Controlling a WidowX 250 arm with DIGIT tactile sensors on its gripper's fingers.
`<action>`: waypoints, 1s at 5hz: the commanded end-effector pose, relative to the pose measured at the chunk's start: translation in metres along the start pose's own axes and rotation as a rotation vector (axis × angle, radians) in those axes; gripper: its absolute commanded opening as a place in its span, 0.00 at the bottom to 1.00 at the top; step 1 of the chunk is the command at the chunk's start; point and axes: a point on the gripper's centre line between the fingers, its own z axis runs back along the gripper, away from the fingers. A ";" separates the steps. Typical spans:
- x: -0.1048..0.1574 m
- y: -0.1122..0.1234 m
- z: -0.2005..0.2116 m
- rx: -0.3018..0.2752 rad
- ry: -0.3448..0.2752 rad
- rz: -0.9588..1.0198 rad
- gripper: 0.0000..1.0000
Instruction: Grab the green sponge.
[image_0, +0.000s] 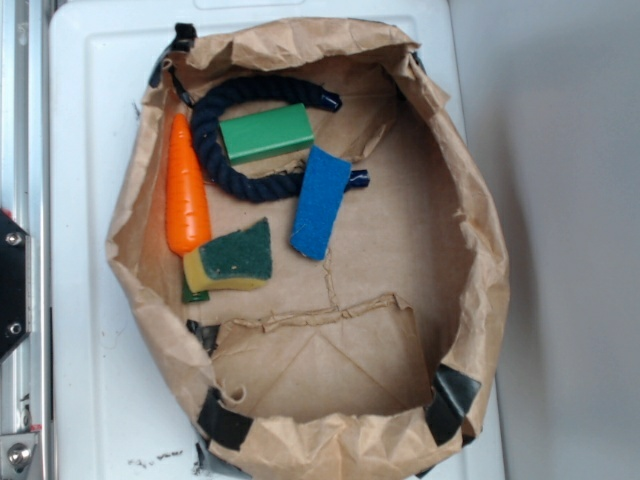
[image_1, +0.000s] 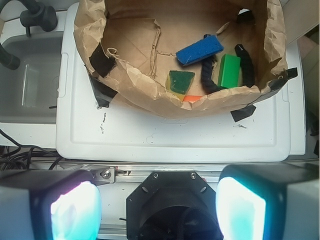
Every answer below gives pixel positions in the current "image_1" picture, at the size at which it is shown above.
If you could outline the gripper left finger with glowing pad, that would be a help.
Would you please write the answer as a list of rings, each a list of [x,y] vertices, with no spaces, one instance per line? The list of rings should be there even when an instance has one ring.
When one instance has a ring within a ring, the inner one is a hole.
[[[102,199],[88,170],[0,173],[2,240],[95,240]]]

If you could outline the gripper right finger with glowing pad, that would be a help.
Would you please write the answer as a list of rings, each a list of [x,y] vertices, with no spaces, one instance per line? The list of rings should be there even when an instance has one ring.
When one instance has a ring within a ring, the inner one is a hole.
[[[219,176],[215,208],[226,240],[318,240],[319,165],[227,165]]]

